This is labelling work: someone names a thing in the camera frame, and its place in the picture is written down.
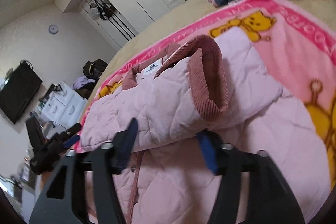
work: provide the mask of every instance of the beige bed sheet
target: beige bed sheet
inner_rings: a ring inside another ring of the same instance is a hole
[[[331,29],[336,31],[336,0],[290,0],[307,12],[313,14]],[[91,104],[97,89],[102,82],[121,66],[130,60],[135,54],[149,47],[156,41],[168,36],[169,34],[199,20],[209,13],[216,11],[207,0],[190,0],[187,3],[176,7],[174,10],[155,21],[137,37],[127,42],[113,57],[106,70],[102,74],[91,97],[85,107]]]

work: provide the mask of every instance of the black television screen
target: black television screen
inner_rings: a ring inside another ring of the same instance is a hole
[[[12,123],[16,123],[38,92],[42,80],[23,61],[5,83],[0,91],[0,108]]]

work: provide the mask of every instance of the clock face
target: clock face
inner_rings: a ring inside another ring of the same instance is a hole
[[[49,26],[49,32],[51,34],[57,34],[58,33],[58,27],[56,25],[50,25]]]

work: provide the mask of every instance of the black backpack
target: black backpack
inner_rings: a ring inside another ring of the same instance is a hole
[[[98,80],[103,74],[107,65],[108,64],[101,59],[97,59],[93,62],[87,61],[85,66],[83,67],[83,73],[89,79]]]

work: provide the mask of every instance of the metal bolt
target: metal bolt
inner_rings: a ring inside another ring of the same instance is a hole
[[[72,156],[74,156],[74,155],[76,155],[76,151],[73,150],[73,149],[69,150],[69,151],[66,152],[66,154],[65,154],[65,156],[67,156],[67,157],[72,157]]]
[[[113,147],[113,144],[110,143],[110,142],[107,142],[107,143],[103,143],[100,148],[101,149],[110,149],[112,147]]]
[[[258,155],[259,157],[268,157],[268,153],[266,150],[259,150]]]
[[[232,150],[233,149],[233,145],[230,143],[223,143],[222,144],[222,149],[223,150]]]

